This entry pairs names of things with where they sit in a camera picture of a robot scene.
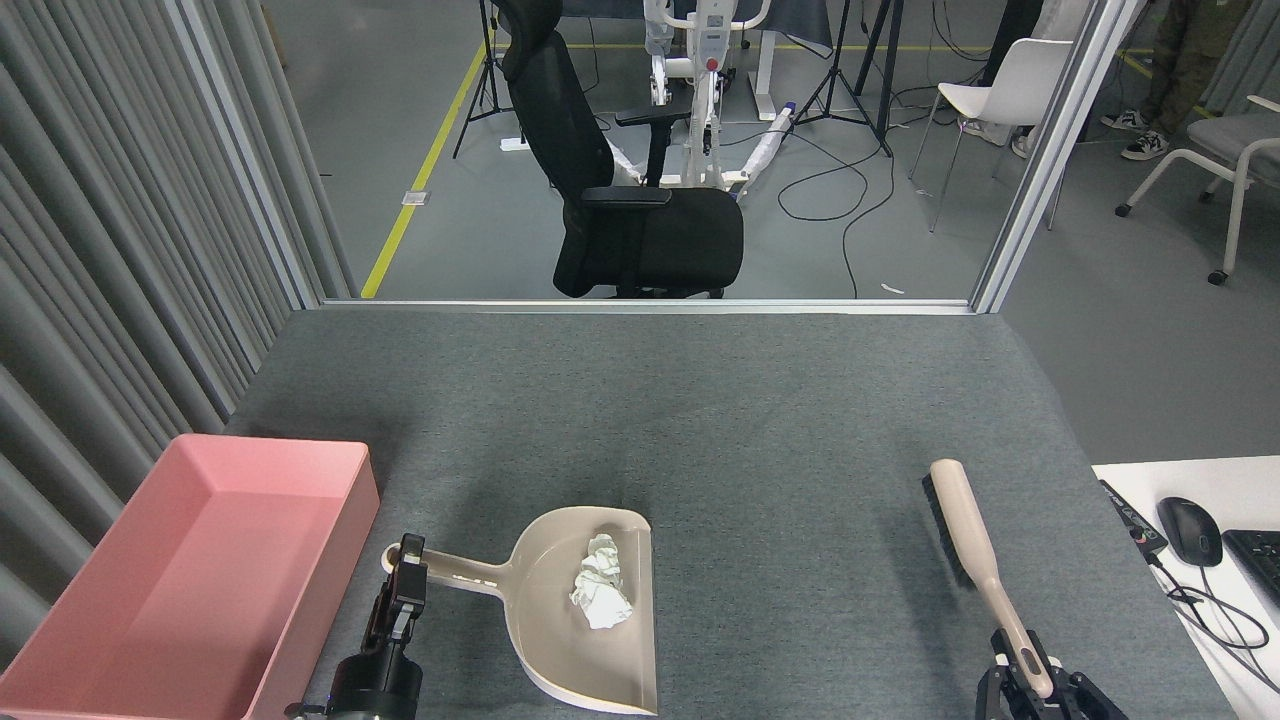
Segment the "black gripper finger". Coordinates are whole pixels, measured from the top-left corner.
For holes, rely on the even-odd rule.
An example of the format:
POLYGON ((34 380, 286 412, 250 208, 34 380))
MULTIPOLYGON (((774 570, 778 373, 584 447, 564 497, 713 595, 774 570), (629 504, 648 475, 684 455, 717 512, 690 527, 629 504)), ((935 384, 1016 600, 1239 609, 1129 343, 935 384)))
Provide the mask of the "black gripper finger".
POLYGON ((1046 719, 1129 719, 1084 673, 1048 665, 1053 693, 1044 702, 1046 719))
POLYGON ((989 638, 995 660, 978 683, 979 719, 1043 719, 1044 702, 1020 669, 1007 633, 989 638))
POLYGON ((384 548, 380 560, 387 579, 367 620, 362 642, 365 653, 404 648, 411 642, 415 623, 426 603, 424 542, 422 536, 404 534, 399 543, 384 548))

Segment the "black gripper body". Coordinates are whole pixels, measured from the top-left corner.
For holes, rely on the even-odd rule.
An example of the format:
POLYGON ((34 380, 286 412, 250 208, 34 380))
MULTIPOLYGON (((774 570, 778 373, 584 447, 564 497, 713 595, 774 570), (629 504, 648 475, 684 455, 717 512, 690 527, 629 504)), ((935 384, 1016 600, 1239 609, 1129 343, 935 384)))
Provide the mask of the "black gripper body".
POLYGON ((333 678, 329 719, 415 719, 422 669, 401 648, 342 660, 333 678))

